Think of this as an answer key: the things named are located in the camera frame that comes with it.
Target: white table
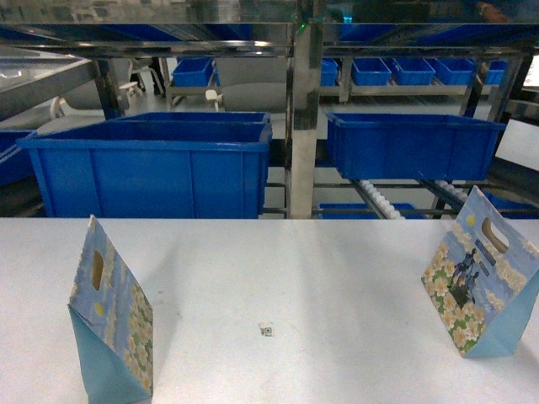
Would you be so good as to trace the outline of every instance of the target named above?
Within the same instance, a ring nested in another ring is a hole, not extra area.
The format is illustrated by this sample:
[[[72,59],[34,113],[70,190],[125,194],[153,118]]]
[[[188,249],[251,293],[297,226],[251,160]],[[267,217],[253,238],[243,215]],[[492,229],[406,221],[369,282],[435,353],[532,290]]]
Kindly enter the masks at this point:
[[[431,305],[419,278],[450,222],[102,224],[153,305],[153,404],[539,397],[538,310],[515,356],[462,359]],[[2,403],[86,401],[67,312],[86,225],[0,220]]]

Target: paper gift bag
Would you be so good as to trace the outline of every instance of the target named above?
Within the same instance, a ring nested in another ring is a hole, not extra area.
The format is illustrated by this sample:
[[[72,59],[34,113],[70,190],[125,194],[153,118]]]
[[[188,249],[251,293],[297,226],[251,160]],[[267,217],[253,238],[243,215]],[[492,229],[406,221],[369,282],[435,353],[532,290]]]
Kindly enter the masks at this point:
[[[69,299],[88,402],[152,395],[152,307],[95,217]]]
[[[511,355],[539,292],[539,250],[474,187],[421,280],[461,356]]]

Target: metal bar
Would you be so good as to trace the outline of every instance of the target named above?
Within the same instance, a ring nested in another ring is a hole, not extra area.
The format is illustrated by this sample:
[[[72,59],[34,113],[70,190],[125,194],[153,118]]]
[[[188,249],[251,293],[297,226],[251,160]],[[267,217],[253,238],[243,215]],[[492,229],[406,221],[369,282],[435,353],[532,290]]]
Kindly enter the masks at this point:
[[[292,24],[286,26],[287,42],[293,42],[295,27]],[[291,184],[292,184],[292,131],[294,129],[294,55],[288,55],[286,59],[286,122],[283,167],[285,168],[285,219],[291,214]]]
[[[27,109],[44,103],[56,95],[65,93],[99,75],[93,61],[77,61],[53,72],[36,77],[31,82],[21,83],[0,92],[0,120],[6,120]]]
[[[194,40],[194,41],[89,41],[89,42],[21,42],[1,40],[0,45],[32,51],[47,51],[87,58],[149,56],[226,56],[286,57],[291,44],[260,40]]]
[[[159,66],[161,67],[161,72],[163,73],[163,80],[165,88],[170,86],[170,72],[168,71],[168,62],[166,57],[159,58]]]
[[[509,60],[504,77],[502,78],[502,83],[499,85],[499,90],[495,94],[492,108],[488,114],[488,120],[502,124],[509,122],[511,114],[506,112],[507,104],[510,99],[517,98],[522,86],[524,86],[524,81],[526,80],[532,62],[533,55],[531,51],[525,56]],[[502,130],[496,141],[494,155],[503,137],[504,131]]]
[[[401,215],[458,215],[459,211],[454,209],[397,209]],[[333,214],[333,215],[365,215],[375,213],[372,209],[340,209],[340,208],[316,208],[312,210],[314,215]]]
[[[290,217],[312,215],[318,102],[326,0],[297,2],[293,74],[293,128]]]
[[[367,206],[372,209],[374,214],[378,216],[380,219],[390,219],[390,216],[378,206],[376,201],[371,198],[371,196],[367,193],[367,191],[363,188],[363,186],[360,184],[359,181],[355,181],[353,179],[350,180],[350,183],[354,186],[355,192],[358,193],[358,195],[365,201]]]
[[[523,117],[528,120],[539,120],[539,104],[531,101],[511,99],[507,103],[505,112],[511,114],[511,118]]]
[[[79,61],[79,59],[74,56],[0,56],[0,64],[2,66],[13,66],[18,68],[36,68],[38,65],[69,65],[75,61]]]
[[[264,208],[264,213],[280,213],[286,215],[286,208]]]
[[[340,93],[339,102],[348,103],[350,98],[350,84],[352,83],[352,62],[354,61],[352,56],[343,57],[343,66],[340,71]]]
[[[323,54],[326,57],[344,57],[354,55],[371,57],[476,57],[481,56],[485,61],[498,60],[502,55],[506,57],[523,56],[529,52],[527,48],[520,48],[515,44],[511,46],[416,46],[391,45],[374,46],[363,42],[327,42],[323,45]]]
[[[418,183],[423,185],[426,189],[434,194],[435,197],[441,199],[444,205],[448,204],[451,208],[460,210],[464,206],[464,202],[458,199],[455,195],[443,189],[440,185],[434,181],[426,181],[423,179],[418,180]]]
[[[462,100],[460,116],[473,118],[475,110],[478,107],[479,100],[483,94],[483,85],[487,77],[487,68],[483,64],[483,60],[478,58],[475,60],[475,70],[470,77],[470,82],[467,85],[464,99]]]
[[[539,206],[539,173],[536,170],[495,157],[488,170],[488,181],[519,195],[526,203]]]
[[[125,116],[122,95],[118,89],[118,81],[114,70],[110,69],[107,61],[98,61],[99,75],[95,78],[95,86],[98,89],[99,100],[103,108],[104,117],[113,120]]]
[[[489,94],[492,86],[484,86],[482,95]],[[419,96],[419,95],[447,95],[462,96],[465,95],[467,88],[465,86],[446,86],[440,83],[434,83],[429,86],[399,86],[389,84],[386,86],[356,86],[352,84],[350,95],[352,96]]]

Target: floral pattern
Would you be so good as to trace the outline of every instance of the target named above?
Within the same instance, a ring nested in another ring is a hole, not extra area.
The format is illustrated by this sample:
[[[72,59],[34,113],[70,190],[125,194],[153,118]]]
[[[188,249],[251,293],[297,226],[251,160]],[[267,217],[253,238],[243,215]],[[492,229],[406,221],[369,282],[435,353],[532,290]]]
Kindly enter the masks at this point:
[[[494,293],[492,293],[490,290],[485,290],[485,294],[487,295],[488,303],[492,305],[492,307],[497,311],[500,312],[505,308],[505,303],[503,300],[498,299]]]
[[[130,335],[124,351],[124,361],[142,387],[152,394],[152,308],[137,283],[131,285],[131,298]]]
[[[448,247],[442,243],[421,280],[459,353],[464,356],[486,330],[484,313],[483,308],[475,307],[470,301],[462,308],[456,303],[448,287],[455,263],[447,255]]]

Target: blue storage bin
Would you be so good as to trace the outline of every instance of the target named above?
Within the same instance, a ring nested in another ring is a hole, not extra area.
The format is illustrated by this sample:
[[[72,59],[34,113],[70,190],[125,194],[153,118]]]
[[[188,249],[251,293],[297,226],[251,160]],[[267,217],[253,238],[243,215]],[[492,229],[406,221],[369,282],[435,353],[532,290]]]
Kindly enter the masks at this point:
[[[505,125],[425,114],[328,114],[328,154],[347,179],[484,180]]]
[[[50,217],[252,218],[270,124],[108,121],[18,140]]]
[[[500,198],[499,196],[493,195],[489,192],[483,191],[483,193],[496,209],[539,209],[534,205],[522,204],[520,202],[514,202],[514,200]],[[502,216],[508,219],[539,219],[539,215],[518,215],[511,213],[503,213]]]
[[[396,210],[401,209],[416,209],[411,204],[392,204]],[[367,209],[367,204],[318,204],[320,209]],[[407,219],[426,219],[424,215],[403,215]],[[321,213],[318,219],[378,219],[374,213]]]
[[[266,112],[147,112],[126,116],[117,120],[161,120],[183,122],[228,122],[254,123],[270,122],[271,114]]]
[[[334,86],[339,73],[339,65],[333,59],[324,57],[322,59],[322,72],[320,75],[320,85],[329,87]]]
[[[33,130],[0,130],[0,186],[34,175],[28,152],[15,144],[34,134]]]
[[[385,86],[390,78],[391,71],[382,59],[354,59],[352,79],[356,86]]]
[[[499,85],[502,82],[502,78],[504,77],[506,67],[506,61],[493,61],[492,63],[490,63],[490,68],[488,69],[485,84],[491,86]]]
[[[468,59],[428,59],[435,69],[436,77],[448,86],[466,86],[470,82],[475,65]]]
[[[212,59],[210,57],[179,58],[172,73],[176,87],[206,87],[210,81]]]
[[[401,86],[428,86],[435,76],[435,69],[425,59],[390,59],[387,66]]]

